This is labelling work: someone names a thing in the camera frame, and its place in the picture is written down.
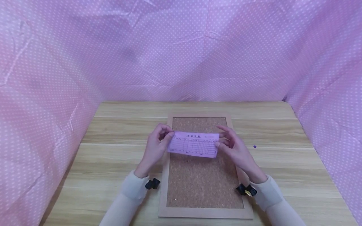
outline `cork board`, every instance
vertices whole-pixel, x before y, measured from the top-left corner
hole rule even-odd
[[[232,128],[224,113],[172,113],[173,130],[219,133],[216,125]],[[218,152],[216,158],[166,153],[161,181],[160,217],[253,218],[251,205],[236,187],[246,178],[233,162]]]

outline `pink fabric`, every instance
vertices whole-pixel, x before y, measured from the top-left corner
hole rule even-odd
[[[0,225],[37,225],[98,104],[289,102],[362,225],[360,0],[0,1]]]

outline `wood grain tabletop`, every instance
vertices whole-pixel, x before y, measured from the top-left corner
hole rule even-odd
[[[171,111],[230,113],[255,161],[275,179],[307,225],[357,225],[285,102],[102,103],[41,225],[99,225],[123,179],[141,160],[148,134],[158,123],[166,123]],[[158,164],[151,177],[160,179],[161,174]],[[254,220],[159,218],[159,192],[148,192],[132,225],[270,225],[254,203]]]

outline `sleeve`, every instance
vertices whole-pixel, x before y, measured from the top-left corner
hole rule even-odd
[[[145,187],[149,177],[138,178],[134,170],[125,178],[121,192],[116,197],[107,213],[104,215],[100,226],[128,226],[146,196]]]
[[[284,199],[280,188],[274,179],[267,175],[266,182],[254,184],[258,193],[254,196],[256,203],[266,212],[273,226],[305,226],[296,211]]]

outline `paper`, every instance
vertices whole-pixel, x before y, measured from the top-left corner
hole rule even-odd
[[[218,149],[215,142],[219,140],[218,133],[188,133],[175,131],[168,152],[191,156],[215,158]]]

